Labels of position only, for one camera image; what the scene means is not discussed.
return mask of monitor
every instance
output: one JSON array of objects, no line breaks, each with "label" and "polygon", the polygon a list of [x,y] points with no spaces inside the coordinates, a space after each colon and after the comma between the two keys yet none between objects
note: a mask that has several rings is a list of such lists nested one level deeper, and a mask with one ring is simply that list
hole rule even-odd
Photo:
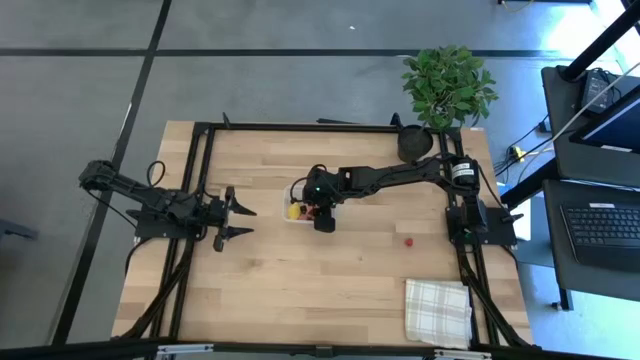
[{"label": "monitor", "polygon": [[640,153],[640,86],[595,116],[572,139],[601,148]]}]

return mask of power adapter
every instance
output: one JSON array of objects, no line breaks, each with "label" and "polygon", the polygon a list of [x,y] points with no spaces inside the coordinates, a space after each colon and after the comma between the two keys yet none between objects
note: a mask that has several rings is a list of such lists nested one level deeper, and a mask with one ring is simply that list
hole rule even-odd
[{"label": "power adapter", "polygon": [[551,122],[549,121],[548,116],[544,118],[544,120],[540,121],[538,124],[538,130],[540,130],[540,132],[551,132]]},{"label": "power adapter", "polygon": [[507,161],[513,162],[520,159],[520,162],[524,162],[525,152],[516,145],[511,145],[507,151]]}]

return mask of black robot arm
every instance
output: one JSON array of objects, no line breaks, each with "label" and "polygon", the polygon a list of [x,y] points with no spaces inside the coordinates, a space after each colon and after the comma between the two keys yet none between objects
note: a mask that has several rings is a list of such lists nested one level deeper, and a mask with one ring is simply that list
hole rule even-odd
[{"label": "black robot arm", "polygon": [[[443,173],[443,165],[452,166],[452,179]],[[480,181],[478,163],[469,157],[452,154],[428,157],[413,164],[380,169],[368,166],[342,167],[332,174],[322,165],[311,168],[302,192],[302,201],[315,207],[316,230],[333,232],[335,219],[331,208],[346,199],[363,198],[380,189],[416,182],[430,182],[463,199],[462,221],[471,231],[486,232],[486,209],[478,198]]]},{"label": "black robot arm", "polygon": [[204,238],[209,226],[217,227],[214,249],[222,251],[223,240],[252,229],[227,226],[229,212],[256,215],[238,204],[235,190],[228,187],[224,199],[211,197],[202,202],[204,191],[188,194],[181,190],[151,187],[118,173],[108,161],[91,161],[79,177],[80,187],[87,191],[114,191],[142,204],[141,210],[127,210],[138,221],[136,236],[141,238]]}]

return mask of yellow object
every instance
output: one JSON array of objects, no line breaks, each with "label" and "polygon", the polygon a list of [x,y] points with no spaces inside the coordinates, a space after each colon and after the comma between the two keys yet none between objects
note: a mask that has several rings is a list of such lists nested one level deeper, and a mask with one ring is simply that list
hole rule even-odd
[{"label": "yellow object", "polygon": [[522,151],[519,146],[514,146],[514,149],[516,150],[516,159],[520,159],[520,162],[524,162],[525,152]]},{"label": "yellow object", "polygon": [[300,214],[302,214],[302,211],[300,211],[300,204],[298,203],[291,204],[289,209],[287,209],[287,216],[289,217],[289,220],[298,220]]}]

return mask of black pot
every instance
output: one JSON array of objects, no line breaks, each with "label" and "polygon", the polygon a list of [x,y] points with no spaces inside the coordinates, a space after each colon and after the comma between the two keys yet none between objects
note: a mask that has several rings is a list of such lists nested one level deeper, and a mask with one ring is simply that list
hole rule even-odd
[{"label": "black pot", "polygon": [[411,163],[426,155],[433,147],[433,136],[420,125],[402,126],[397,113],[391,118],[391,125],[398,129],[398,157]]}]

